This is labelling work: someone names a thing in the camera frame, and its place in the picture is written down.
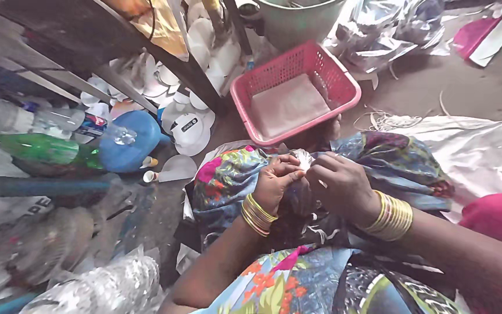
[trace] pink plastic basket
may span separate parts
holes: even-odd
[[[300,74],[309,74],[313,71],[317,71],[326,84],[331,107],[333,107],[330,108],[331,111],[274,139],[263,140],[248,114],[253,95],[289,81]],[[358,82],[353,79],[348,70],[337,58],[314,41],[308,41],[267,64],[240,75],[232,82],[230,91],[249,136],[255,143],[265,146],[279,143],[337,116],[355,106],[361,97]]]

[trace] bucket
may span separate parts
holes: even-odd
[[[345,0],[329,0],[310,7],[290,8],[289,0],[256,0],[264,19],[264,33],[269,42],[286,51],[308,40],[321,42],[330,32]]]

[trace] dirt floor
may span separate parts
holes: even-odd
[[[479,7],[447,11],[444,15],[459,16],[478,11]],[[446,31],[443,40],[454,36],[457,30],[479,18],[480,15],[459,16],[444,23]],[[502,120],[502,49],[484,69],[464,62],[451,49],[450,56],[403,56],[393,64],[398,80],[389,70],[379,73],[379,86],[373,91],[371,81],[360,82],[363,91],[359,104],[343,114],[342,136],[348,136],[357,129],[353,122],[373,108],[395,115],[430,116],[443,115],[439,104],[439,94],[443,91],[443,104],[453,116],[471,116]],[[367,128],[368,115],[361,118],[356,126]],[[217,116],[213,135],[206,149],[193,159],[200,164],[204,155],[219,145],[248,139],[247,132],[238,112],[228,102],[227,113]],[[174,154],[172,147],[157,154],[161,162]],[[140,242],[149,249],[158,246],[161,251],[161,274],[168,283],[175,280],[171,275],[175,267],[178,243],[173,232],[182,217],[183,186],[189,180],[157,183],[157,201],[150,217],[143,226]]]

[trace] blue lid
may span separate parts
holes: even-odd
[[[158,145],[160,140],[169,140],[162,134],[156,120],[147,112],[134,110],[123,113],[114,121],[137,133],[135,142],[130,145],[116,144],[106,136],[100,140],[98,156],[106,170],[111,172],[132,172],[138,170],[143,160]]]

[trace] gold bangle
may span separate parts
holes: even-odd
[[[269,222],[273,222],[275,221],[276,219],[278,219],[278,217],[275,217],[275,216],[272,216],[271,214],[267,213],[265,210],[263,210],[263,208],[261,207],[261,205],[259,205],[255,199],[253,198],[253,195],[252,193],[249,193],[247,194],[246,196],[246,199],[249,201],[249,203],[256,209],[256,210],[259,210],[259,212],[261,212],[261,214],[265,217],[265,219]]]
[[[256,233],[260,234],[263,237],[266,237],[269,235],[270,232],[264,231],[260,227],[255,225],[255,223],[248,217],[247,210],[243,209],[241,211],[241,215],[243,216],[243,219],[247,222],[247,224],[251,227],[251,229],[255,230]]]
[[[270,223],[262,220],[259,216],[257,216],[257,213],[255,213],[254,210],[250,210],[247,203],[243,202],[243,206],[246,207],[245,211],[247,212],[249,218],[251,218],[251,220],[255,223],[255,225],[258,225],[263,230],[268,230],[270,228]]]
[[[371,226],[361,228],[366,233],[385,241],[395,241],[408,232],[413,221],[412,207],[400,199],[375,191],[381,199],[381,212]]]

